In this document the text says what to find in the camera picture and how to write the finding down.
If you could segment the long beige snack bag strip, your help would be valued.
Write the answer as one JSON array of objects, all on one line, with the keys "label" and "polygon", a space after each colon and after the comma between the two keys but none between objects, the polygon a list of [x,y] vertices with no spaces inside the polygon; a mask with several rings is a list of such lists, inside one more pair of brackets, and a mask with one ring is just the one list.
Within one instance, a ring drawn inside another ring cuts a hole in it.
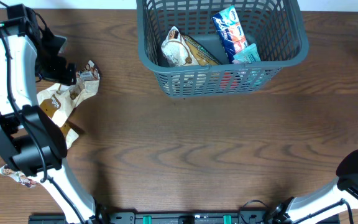
[{"label": "long beige snack bag strip", "polygon": [[66,86],[56,83],[37,93],[40,108],[60,128],[68,148],[79,137],[68,124],[68,117],[80,103],[97,94],[99,82],[97,65],[90,60],[76,72],[76,84]]}]

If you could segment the beige brown snack bag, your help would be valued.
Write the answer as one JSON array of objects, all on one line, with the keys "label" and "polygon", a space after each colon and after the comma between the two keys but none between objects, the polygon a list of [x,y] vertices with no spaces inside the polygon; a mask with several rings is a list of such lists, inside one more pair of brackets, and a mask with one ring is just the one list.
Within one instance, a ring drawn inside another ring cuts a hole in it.
[{"label": "beige brown snack bag", "polygon": [[[163,56],[167,59],[170,67],[184,67],[184,66],[194,66],[199,65],[197,59],[191,53],[189,46],[185,42],[184,35],[180,34],[180,31],[173,26],[169,33],[167,34],[165,40],[161,46]],[[184,86],[190,86],[191,84],[196,84],[196,88],[202,86],[203,83],[196,83],[193,80],[193,75],[185,75],[183,81]],[[175,85],[175,88],[179,86],[177,83],[180,82],[180,76],[172,76],[172,83]]]}]

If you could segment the orange cracker sleeve package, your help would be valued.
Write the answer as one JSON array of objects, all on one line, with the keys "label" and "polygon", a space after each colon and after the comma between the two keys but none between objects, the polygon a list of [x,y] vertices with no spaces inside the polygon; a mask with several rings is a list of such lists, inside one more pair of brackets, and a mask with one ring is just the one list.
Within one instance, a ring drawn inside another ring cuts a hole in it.
[{"label": "orange cracker sleeve package", "polygon": [[[194,56],[196,61],[198,62],[198,65],[205,66],[205,65],[221,65],[222,63],[207,49],[205,49],[200,43],[198,43],[194,38],[190,37],[189,35],[184,35],[183,40],[185,41],[186,45],[189,47],[191,54]],[[198,75],[198,80],[196,82],[196,86],[202,86],[204,85],[206,81],[206,75],[200,74]],[[229,83],[231,78],[230,73],[225,73],[223,82],[221,83],[220,88],[225,88],[227,84]],[[237,78],[235,78],[231,84],[230,89],[235,89],[238,87],[238,81]]]}]

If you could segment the multicolour tissue pack strip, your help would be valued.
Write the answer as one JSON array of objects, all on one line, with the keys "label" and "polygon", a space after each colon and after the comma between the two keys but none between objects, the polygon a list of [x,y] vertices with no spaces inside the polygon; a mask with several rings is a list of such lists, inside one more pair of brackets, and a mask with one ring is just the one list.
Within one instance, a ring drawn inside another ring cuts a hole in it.
[{"label": "multicolour tissue pack strip", "polygon": [[216,32],[221,40],[229,63],[246,63],[244,50],[248,41],[241,26],[236,8],[231,5],[211,17]]}]

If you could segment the teal snack bar wrapper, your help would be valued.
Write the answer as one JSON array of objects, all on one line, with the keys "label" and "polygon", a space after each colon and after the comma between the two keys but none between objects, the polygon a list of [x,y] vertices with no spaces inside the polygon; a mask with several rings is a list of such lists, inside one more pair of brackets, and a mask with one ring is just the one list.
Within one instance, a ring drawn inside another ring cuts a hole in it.
[{"label": "teal snack bar wrapper", "polygon": [[[233,64],[239,63],[252,63],[252,62],[260,62],[260,56],[257,50],[257,45],[255,43],[250,44],[241,52],[234,55]],[[258,72],[256,70],[252,70],[251,74],[247,77],[247,82],[252,83],[255,78],[257,78]]]}]

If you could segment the grey plastic basket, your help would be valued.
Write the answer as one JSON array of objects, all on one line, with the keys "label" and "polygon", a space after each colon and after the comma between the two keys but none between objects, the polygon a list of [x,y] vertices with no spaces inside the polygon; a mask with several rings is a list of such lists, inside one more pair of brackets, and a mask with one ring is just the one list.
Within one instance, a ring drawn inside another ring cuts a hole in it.
[{"label": "grey plastic basket", "polygon": [[[301,63],[309,50],[296,0],[137,0],[138,50],[161,90],[171,98],[232,95],[261,89],[281,69]],[[212,16],[233,6],[258,62],[231,64]],[[172,67],[162,43],[172,27],[189,35],[219,60],[219,65]]]}]

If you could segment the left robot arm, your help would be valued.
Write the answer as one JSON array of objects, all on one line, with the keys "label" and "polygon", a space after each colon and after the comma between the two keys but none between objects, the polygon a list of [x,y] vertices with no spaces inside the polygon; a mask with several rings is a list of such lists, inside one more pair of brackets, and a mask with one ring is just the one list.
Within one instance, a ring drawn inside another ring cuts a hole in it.
[{"label": "left robot arm", "polygon": [[109,223],[70,169],[63,133],[37,100],[41,80],[76,83],[75,64],[60,56],[66,38],[54,35],[40,14],[23,4],[7,6],[6,12],[0,22],[0,156],[40,183],[67,223]]}]

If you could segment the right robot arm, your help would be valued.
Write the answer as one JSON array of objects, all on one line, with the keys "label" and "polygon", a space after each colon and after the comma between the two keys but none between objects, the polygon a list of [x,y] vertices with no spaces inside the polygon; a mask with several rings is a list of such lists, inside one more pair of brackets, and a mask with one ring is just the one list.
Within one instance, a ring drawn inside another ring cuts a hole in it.
[{"label": "right robot arm", "polygon": [[341,212],[358,209],[358,150],[339,164],[336,178],[317,191],[302,197],[290,197],[266,213],[265,222],[319,223]]}]

